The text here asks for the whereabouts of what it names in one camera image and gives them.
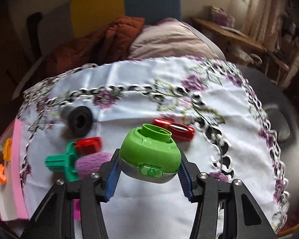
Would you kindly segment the purple patterned egg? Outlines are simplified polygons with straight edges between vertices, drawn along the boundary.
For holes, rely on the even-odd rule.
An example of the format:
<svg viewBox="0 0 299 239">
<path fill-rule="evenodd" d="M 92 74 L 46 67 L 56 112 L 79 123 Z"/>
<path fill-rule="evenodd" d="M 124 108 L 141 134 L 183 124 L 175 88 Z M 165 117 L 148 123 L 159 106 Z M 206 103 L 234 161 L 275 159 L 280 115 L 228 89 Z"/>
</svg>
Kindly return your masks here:
<svg viewBox="0 0 299 239">
<path fill-rule="evenodd" d="M 111 153 L 99 152 L 85 155 L 75 162 L 75 169 L 79 179 L 89 176 L 92 172 L 98 172 L 101 165 L 110 161 L 112 158 Z"/>
</svg>

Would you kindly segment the magenta plastic spool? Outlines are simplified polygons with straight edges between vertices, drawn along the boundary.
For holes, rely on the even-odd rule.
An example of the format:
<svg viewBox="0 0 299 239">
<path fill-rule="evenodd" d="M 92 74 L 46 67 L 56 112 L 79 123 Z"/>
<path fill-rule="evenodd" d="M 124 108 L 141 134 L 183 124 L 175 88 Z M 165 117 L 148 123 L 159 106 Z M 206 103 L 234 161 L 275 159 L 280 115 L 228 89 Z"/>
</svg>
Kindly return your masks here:
<svg viewBox="0 0 299 239">
<path fill-rule="evenodd" d="M 80 211 L 80 200 L 74 199 L 73 200 L 73 217 L 75 220 L 81 220 L 81 211 Z"/>
</svg>

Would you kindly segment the red puzzle piece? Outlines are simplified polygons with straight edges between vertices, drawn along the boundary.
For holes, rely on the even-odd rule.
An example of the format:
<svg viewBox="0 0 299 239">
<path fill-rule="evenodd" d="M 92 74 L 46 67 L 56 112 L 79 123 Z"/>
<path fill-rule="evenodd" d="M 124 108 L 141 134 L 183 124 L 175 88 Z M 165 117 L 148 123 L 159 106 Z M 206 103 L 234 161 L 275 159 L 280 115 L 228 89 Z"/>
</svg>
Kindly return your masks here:
<svg viewBox="0 0 299 239">
<path fill-rule="evenodd" d="M 96 136 L 76 141 L 74 148 L 79 155 L 89 155 L 100 152 L 102 145 L 102 138 Z"/>
</svg>

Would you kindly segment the green plastic mould cylinder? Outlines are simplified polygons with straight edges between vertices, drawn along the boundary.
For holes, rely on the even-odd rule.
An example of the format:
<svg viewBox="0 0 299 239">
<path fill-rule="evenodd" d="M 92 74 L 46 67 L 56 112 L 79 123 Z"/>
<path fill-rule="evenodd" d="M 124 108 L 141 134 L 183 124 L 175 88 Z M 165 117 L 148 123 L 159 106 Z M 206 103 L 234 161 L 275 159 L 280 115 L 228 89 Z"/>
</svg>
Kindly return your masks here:
<svg viewBox="0 0 299 239">
<path fill-rule="evenodd" d="M 63 173 L 68 182 L 79 180 L 75 162 L 81 156 L 77 153 L 75 142 L 70 142 L 66 146 L 64 154 L 50 155 L 45 158 L 45 166 L 53 172 Z"/>
</svg>

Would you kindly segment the shiny red capsule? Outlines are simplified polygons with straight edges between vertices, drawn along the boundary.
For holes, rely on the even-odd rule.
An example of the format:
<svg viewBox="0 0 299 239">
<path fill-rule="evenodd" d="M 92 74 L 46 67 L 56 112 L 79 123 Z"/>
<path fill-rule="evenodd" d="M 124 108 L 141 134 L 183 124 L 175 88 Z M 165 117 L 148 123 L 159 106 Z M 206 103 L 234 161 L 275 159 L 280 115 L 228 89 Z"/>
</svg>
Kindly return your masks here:
<svg viewBox="0 0 299 239">
<path fill-rule="evenodd" d="M 193 127 L 185 126 L 165 119 L 155 118 L 153 120 L 153 125 L 170 131 L 172 133 L 173 139 L 190 142 L 193 140 L 195 135 L 195 130 Z"/>
</svg>

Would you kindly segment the green white plug nightlight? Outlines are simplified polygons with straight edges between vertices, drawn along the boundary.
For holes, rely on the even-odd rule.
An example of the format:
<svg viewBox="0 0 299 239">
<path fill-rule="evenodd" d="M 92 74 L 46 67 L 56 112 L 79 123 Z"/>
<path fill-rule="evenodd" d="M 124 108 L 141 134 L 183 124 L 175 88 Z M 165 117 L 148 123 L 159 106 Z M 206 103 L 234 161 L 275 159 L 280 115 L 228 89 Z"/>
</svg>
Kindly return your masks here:
<svg viewBox="0 0 299 239">
<path fill-rule="evenodd" d="M 181 152 L 172 133 L 152 124 L 129 131 L 119 152 L 119 166 L 129 177 L 151 183 L 167 183 L 177 174 Z"/>
</svg>

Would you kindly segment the black lens cap cylinder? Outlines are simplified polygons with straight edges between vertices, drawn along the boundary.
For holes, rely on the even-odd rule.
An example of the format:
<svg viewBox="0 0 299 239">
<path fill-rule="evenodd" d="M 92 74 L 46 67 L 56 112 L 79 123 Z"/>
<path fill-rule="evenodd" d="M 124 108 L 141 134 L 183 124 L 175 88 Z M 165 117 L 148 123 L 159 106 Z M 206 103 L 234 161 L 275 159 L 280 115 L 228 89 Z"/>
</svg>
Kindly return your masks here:
<svg viewBox="0 0 299 239">
<path fill-rule="evenodd" d="M 75 138 L 84 137 L 92 128 L 93 114 L 86 106 L 65 105 L 60 110 L 60 117 Z"/>
</svg>

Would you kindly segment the yellow plastic toy piece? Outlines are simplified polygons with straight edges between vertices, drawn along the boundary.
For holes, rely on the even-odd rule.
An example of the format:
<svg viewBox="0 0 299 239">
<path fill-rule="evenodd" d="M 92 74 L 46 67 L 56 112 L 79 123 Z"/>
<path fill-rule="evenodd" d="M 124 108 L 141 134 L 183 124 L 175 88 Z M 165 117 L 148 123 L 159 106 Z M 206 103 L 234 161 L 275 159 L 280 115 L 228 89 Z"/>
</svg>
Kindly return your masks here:
<svg viewBox="0 0 299 239">
<path fill-rule="evenodd" d="M 10 162 L 12 154 L 12 139 L 8 138 L 4 144 L 3 159 L 5 162 Z"/>
</svg>

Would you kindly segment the orange plastic block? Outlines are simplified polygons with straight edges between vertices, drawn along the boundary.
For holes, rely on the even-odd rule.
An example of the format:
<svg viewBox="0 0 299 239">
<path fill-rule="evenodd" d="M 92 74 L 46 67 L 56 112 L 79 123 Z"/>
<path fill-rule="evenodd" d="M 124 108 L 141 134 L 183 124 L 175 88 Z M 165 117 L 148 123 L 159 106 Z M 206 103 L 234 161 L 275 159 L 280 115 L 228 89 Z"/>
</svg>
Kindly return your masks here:
<svg viewBox="0 0 299 239">
<path fill-rule="evenodd" d="M 7 177 L 5 175 L 5 166 L 0 164 L 0 183 L 5 184 L 7 181 Z"/>
</svg>

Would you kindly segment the white floral embroidered tablecloth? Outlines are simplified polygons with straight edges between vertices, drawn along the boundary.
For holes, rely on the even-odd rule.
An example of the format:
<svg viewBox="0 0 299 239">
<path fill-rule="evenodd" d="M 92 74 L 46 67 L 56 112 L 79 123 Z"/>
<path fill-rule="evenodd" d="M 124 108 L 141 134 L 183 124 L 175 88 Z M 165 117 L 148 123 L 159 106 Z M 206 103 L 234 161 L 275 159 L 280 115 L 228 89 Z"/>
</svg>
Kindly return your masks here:
<svg viewBox="0 0 299 239">
<path fill-rule="evenodd" d="M 93 116 L 87 136 L 99 136 L 106 153 L 135 138 L 138 166 L 165 169 L 178 162 L 164 150 L 149 154 L 144 149 L 154 135 L 171 137 L 155 119 L 192 127 L 193 139 L 176 141 L 178 148 L 216 178 L 241 179 L 279 231 L 289 208 L 285 165 L 276 131 L 250 82 L 232 63 L 184 56 L 85 64 L 35 84 L 25 91 L 18 114 L 20 156 L 30 167 L 23 186 L 28 214 L 52 185 L 45 159 L 64 154 L 73 141 L 62 108 L 86 106 Z"/>
</svg>

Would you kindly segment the black cushion seat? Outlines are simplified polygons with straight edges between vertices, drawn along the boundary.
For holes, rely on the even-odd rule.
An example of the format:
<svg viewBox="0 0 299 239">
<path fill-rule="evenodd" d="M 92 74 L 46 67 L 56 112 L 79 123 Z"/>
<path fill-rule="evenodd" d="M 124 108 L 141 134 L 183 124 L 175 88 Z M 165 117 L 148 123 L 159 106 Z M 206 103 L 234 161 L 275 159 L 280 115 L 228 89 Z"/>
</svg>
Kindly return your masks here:
<svg viewBox="0 0 299 239">
<path fill-rule="evenodd" d="M 286 97 L 267 76 L 254 68 L 237 67 L 254 89 L 272 129 L 277 132 L 280 160 L 285 164 L 285 178 L 288 179 L 286 190 L 290 193 L 288 214 L 292 214 L 299 206 L 299 128 L 295 114 Z"/>
</svg>

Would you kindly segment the rust orange quilted blanket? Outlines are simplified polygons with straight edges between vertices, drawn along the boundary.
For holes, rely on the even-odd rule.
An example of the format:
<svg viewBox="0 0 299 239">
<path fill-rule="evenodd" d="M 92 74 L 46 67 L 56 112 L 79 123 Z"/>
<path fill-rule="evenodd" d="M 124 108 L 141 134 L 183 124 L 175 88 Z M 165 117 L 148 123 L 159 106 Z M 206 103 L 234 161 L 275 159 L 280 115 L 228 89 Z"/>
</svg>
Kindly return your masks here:
<svg viewBox="0 0 299 239">
<path fill-rule="evenodd" d="M 124 61 L 141 34 L 145 18 L 123 16 L 102 30 L 65 42 L 42 61 L 46 77 L 53 77 L 87 63 L 97 65 Z"/>
</svg>

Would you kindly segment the pale pink duvet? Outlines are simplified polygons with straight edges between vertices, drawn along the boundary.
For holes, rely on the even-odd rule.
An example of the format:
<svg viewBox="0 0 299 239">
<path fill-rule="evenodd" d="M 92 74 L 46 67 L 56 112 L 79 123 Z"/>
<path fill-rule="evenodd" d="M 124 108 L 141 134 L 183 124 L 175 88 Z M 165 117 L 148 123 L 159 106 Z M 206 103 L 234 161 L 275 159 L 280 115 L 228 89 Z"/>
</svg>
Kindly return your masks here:
<svg viewBox="0 0 299 239">
<path fill-rule="evenodd" d="M 226 58 L 221 49 L 194 27 L 174 18 L 149 25 L 130 45 L 128 59 L 158 57 Z"/>
</svg>

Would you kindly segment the grey yellow blue headboard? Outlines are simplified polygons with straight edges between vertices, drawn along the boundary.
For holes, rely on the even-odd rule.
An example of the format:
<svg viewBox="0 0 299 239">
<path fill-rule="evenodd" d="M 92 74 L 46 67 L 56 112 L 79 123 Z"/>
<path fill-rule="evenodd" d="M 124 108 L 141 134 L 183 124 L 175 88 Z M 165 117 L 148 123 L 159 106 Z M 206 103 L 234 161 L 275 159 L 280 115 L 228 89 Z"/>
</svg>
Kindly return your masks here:
<svg viewBox="0 0 299 239">
<path fill-rule="evenodd" d="M 38 24 L 38 39 L 45 56 L 60 44 L 101 30 L 122 16 L 144 18 L 153 25 L 165 18 L 181 20 L 181 0 L 72 0 Z"/>
</svg>

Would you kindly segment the white curtain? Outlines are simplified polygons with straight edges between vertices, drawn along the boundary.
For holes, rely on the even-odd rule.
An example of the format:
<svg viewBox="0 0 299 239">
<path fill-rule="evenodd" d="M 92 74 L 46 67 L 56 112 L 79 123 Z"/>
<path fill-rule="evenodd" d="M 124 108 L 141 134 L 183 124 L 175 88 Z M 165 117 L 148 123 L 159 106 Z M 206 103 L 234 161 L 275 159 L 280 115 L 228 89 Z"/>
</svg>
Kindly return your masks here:
<svg viewBox="0 0 299 239">
<path fill-rule="evenodd" d="M 242 33 L 273 51 L 282 26 L 285 3 L 286 0 L 249 0 Z"/>
</svg>

